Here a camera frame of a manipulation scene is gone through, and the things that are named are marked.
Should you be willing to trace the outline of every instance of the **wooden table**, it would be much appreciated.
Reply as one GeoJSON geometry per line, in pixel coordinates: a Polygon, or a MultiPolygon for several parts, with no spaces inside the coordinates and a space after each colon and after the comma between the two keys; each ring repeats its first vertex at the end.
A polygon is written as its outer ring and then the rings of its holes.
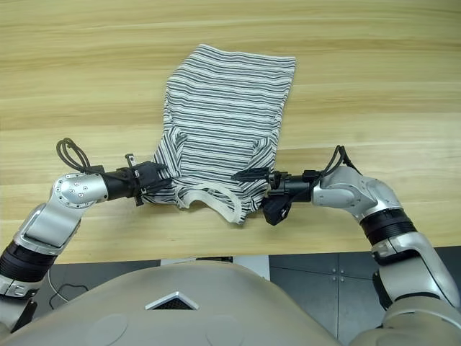
{"type": "MultiPolygon", "coordinates": [[[[321,169],[344,144],[394,188],[436,246],[461,245],[458,0],[44,0],[0,2],[1,245],[53,181],[71,137],[113,170],[149,159],[164,86],[198,44],[296,56],[279,170],[321,169]]],[[[277,227],[243,227],[204,205],[92,208],[59,262],[370,248],[351,216],[295,205],[277,227]]]]}

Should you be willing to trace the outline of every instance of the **dark floor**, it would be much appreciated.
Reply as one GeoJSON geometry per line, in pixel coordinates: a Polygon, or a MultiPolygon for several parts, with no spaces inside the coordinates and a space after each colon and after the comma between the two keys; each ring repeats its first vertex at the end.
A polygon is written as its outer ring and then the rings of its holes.
{"type": "MultiPolygon", "coordinates": [[[[461,247],[437,251],[461,287],[461,247]]],[[[377,265],[369,253],[277,255],[270,256],[269,261],[271,281],[344,345],[359,332],[381,324],[384,311],[370,279],[377,265]]],[[[56,288],[70,283],[91,289],[116,276],[158,264],[159,261],[54,265],[50,279],[56,288]]],[[[83,292],[84,288],[64,287],[61,295],[72,299],[83,292]]],[[[35,317],[51,310],[49,300],[53,294],[45,282],[35,299],[38,302],[35,317]]],[[[51,303],[56,308],[64,301],[55,296],[51,303]]]]}

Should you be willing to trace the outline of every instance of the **vent grille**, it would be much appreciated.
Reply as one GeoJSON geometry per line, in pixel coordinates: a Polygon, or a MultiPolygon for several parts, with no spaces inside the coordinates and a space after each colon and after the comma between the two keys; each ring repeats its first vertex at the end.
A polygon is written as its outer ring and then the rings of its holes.
{"type": "Polygon", "coordinates": [[[146,305],[146,310],[198,310],[199,305],[181,292],[173,292],[146,305]]]}
{"type": "Polygon", "coordinates": [[[171,299],[152,310],[194,310],[179,298],[171,299]]]}

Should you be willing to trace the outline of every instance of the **striped shirt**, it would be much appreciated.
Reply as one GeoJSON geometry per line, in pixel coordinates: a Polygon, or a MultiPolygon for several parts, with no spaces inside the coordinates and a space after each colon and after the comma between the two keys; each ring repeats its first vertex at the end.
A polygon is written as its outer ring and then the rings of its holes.
{"type": "Polygon", "coordinates": [[[188,208],[201,200],[242,224],[267,183],[236,182],[242,169],[273,167],[294,58],[200,45],[166,83],[164,132],[153,160],[172,184],[144,198],[188,208]]]}

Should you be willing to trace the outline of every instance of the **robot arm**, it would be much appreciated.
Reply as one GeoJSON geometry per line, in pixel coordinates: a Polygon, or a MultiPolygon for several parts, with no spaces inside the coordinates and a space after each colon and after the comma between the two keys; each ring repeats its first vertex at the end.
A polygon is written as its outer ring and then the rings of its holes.
{"type": "MultiPolygon", "coordinates": [[[[461,333],[461,315],[456,310],[460,307],[460,294],[439,255],[416,230],[390,187],[363,176],[350,162],[344,147],[336,147],[334,157],[323,171],[304,171],[292,176],[270,172],[268,168],[250,169],[237,173],[234,179],[243,182],[265,179],[270,184],[262,208],[272,225],[287,217],[292,202],[312,202],[351,213],[363,228],[372,245],[372,256],[380,266],[372,280],[381,305],[389,309],[384,327],[395,329],[395,321],[406,315],[405,319],[413,319],[408,325],[424,326],[426,332],[440,321],[449,321],[456,333],[461,333]],[[340,158],[330,169],[336,153],[340,153],[340,158]]],[[[366,343],[355,345],[375,345],[372,340],[379,339],[377,333],[382,330],[370,331],[364,338],[366,343]]],[[[379,345],[399,344],[390,341],[379,345]]]]}
{"type": "Polygon", "coordinates": [[[32,319],[37,307],[32,297],[90,207],[121,197],[135,198],[136,205],[142,205],[142,195],[170,183],[170,179],[159,175],[164,165],[149,161],[135,164],[134,156],[128,154],[128,167],[104,172],[102,167],[91,167],[83,151],[68,138],[58,144],[58,148],[64,146],[64,154],[58,150],[60,156],[72,159],[66,145],[81,157],[83,164],[75,166],[73,161],[69,166],[82,172],[63,175],[54,182],[48,202],[29,214],[0,257],[0,327],[9,332],[32,319]]]}

